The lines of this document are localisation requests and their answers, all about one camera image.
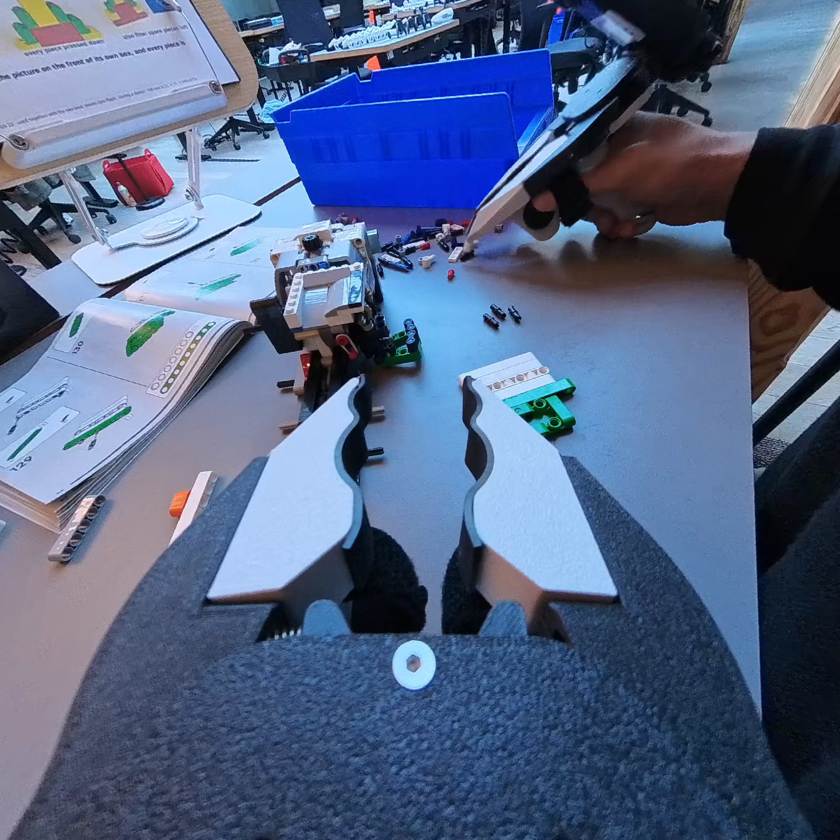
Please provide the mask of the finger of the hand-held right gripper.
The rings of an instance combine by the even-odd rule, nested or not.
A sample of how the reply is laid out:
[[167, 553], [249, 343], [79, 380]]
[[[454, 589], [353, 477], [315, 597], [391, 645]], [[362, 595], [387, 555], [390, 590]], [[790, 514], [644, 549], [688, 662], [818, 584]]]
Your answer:
[[508, 220], [544, 241], [587, 215], [592, 199], [584, 174], [603, 163], [609, 140], [645, 104], [654, 83], [648, 70], [602, 70], [571, 94], [478, 205], [463, 256]]

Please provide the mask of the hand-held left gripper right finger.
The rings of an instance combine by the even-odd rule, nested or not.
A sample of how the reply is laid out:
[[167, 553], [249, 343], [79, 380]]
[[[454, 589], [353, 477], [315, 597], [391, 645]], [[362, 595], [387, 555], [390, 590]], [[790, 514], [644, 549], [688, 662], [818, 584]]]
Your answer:
[[619, 594], [559, 451], [472, 376], [461, 385], [467, 489], [458, 570], [491, 606], [540, 621], [556, 602]]

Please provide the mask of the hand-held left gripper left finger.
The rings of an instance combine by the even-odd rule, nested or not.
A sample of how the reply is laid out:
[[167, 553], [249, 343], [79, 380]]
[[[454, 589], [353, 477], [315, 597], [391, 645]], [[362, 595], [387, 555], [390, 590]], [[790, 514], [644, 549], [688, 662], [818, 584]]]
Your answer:
[[360, 486], [371, 392], [361, 374], [269, 454], [206, 593], [212, 605], [281, 604], [301, 623], [310, 604], [346, 614], [372, 565]]

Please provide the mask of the pile of small lego pieces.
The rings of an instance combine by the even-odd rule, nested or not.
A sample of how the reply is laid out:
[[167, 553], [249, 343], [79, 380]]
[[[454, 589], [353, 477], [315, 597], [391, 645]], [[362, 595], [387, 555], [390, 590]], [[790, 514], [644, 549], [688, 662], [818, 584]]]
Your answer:
[[318, 240], [316, 245], [311, 246], [316, 267], [323, 270], [348, 268], [359, 275], [365, 271], [380, 275], [384, 266], [402, 273], [412, 272], [413, 255], [420, 256], [422, 266], [431, 266], [433, 242], [437, 242], [439, 249], [447, 250], [455, 262], [470, 258], [476, 250], [478, 238], [470, 238], [468, 230], [466, 224], [445, 219], [434, 225], [415, 227], [383, 245], [377, 232], [365, 221], [342, 213], [309, 237]]

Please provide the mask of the green and white lego panel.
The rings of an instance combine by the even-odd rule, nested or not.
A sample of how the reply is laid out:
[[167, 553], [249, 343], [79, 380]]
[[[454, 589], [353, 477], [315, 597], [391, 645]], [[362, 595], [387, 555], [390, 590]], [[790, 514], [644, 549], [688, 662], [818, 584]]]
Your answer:
[[555, 379], [531, 352], [462, 373], [458, 385], [466, 378], [494, 394], [545, 438], [568, 434], [576, 424], [564, 403], [574, 394], [575, 384], [567, 377]]

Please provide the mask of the person's right forearm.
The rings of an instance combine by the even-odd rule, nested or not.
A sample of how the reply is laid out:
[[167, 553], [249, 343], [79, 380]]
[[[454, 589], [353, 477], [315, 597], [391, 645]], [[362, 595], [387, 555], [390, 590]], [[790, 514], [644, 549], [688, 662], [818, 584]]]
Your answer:
[[813, 289], [839, 309], [839, 127], [761, 129], [724, 234], [781, 291]]

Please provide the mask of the white lego beam orange stud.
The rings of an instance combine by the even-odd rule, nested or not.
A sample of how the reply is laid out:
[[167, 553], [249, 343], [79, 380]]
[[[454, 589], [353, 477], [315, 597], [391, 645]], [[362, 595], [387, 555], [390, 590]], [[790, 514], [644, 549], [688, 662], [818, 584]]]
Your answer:
[[182, 533], [204, 512], [217, 481], [217, 474], [212, 470], [200, 472], [189, 490], [174, 494], [169, 513], [175, 520], [175, 529], [169, 544], [173, 544]]

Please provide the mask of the green black lego subassembly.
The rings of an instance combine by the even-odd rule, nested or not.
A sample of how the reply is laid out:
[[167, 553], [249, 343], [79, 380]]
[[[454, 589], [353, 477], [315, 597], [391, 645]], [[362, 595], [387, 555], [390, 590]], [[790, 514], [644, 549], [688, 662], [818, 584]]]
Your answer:
[[403, 330], [381, 341], [381, 350], [375, 362], [384, 367], [419, 362], [423, 356], [422, 342], [415, 321], [406, 318]]

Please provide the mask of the partly built lego truck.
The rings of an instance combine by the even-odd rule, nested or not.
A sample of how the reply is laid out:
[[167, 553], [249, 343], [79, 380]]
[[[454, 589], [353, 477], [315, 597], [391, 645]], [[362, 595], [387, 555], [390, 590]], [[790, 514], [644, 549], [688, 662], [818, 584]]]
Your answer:
[[276, 292], [250, 307], [276, 352], [297, 357], [294, 377], [277, 385], [300, 407], [282, 434], [396, 348], [383, 313], [380, 251], [377, 233], [360, 220], [279, 230], [269, 250]]

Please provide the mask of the grey lego beam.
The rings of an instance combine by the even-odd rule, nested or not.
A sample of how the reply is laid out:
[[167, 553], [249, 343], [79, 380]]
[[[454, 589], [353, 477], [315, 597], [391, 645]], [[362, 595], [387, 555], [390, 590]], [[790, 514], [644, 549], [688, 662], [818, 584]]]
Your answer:
[[71, 561], [105, 502], [106, 498], [103, 495], [81, 499], [66, 526], [60, 531], [58, 539], [49, 550], [48, 562], [66, 564]]

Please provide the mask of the black lego set box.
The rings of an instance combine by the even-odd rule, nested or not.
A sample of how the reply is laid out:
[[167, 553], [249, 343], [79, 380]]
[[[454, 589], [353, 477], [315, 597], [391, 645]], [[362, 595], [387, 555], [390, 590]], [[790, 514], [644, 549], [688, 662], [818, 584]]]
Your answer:
[[59, 319], [58, 311], [11, 266], [1, 264], [1, 360]]

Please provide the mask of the blue plastic bin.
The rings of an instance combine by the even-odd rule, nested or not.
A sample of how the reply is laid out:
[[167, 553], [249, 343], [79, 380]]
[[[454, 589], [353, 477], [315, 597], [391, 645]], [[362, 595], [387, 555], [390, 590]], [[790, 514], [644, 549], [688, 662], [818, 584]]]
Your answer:
[[553, 119], [551, 58], [348, 74], [266, 112], [314, 205], [473, 209]]

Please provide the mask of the white document stand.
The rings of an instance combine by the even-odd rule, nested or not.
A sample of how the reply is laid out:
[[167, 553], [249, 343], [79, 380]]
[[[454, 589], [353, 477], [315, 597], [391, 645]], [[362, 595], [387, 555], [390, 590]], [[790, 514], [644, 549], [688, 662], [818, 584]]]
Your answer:
[[[58, 175], [79, 211], [93, 243], [72, 256], [76, 265], [100, 287], [108, 287], [152, 269], [188, 249], [255, 219], [258, 208], [224, 195], [202, 196], [199, 129], [214, 119], [225, 118], [254, 103], [258, 81], [255, 64], [232, 19], [221, 2], [193, 2], [240, 81], [225, 88], [225, 103], [213, 111], [198, 113], [185, 105], [170, 105], [162, 111], [93, 125], [74, 134], [38, 136], [33, 150], [16, 135], [2, 137], [2, 189]], [[160, 137], [185, 132], [187, 185], [185, 202], [168, 212], [146, 218], [117, 234], [100, 228], [85, 204], [72, 172], [80, 165], [104, 160], [117, 153], [145, 148]]]

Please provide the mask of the red bag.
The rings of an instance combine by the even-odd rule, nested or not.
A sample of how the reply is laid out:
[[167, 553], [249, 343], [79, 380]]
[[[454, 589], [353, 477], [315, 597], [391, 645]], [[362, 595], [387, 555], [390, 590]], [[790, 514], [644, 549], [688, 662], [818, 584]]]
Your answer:
[[101, 161], [102, 173], [122, 205], [135, 207], [166, 198], [174, 182], [148, 148], [120, 153]]

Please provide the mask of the laminated instruction sheet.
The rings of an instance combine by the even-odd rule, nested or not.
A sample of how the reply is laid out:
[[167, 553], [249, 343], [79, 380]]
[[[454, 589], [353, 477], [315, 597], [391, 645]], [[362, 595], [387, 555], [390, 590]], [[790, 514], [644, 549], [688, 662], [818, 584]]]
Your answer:
[[239, 74], [193, 2], [1, 3], [2, 137], [33, 150], [170, 105], [225, 103]]

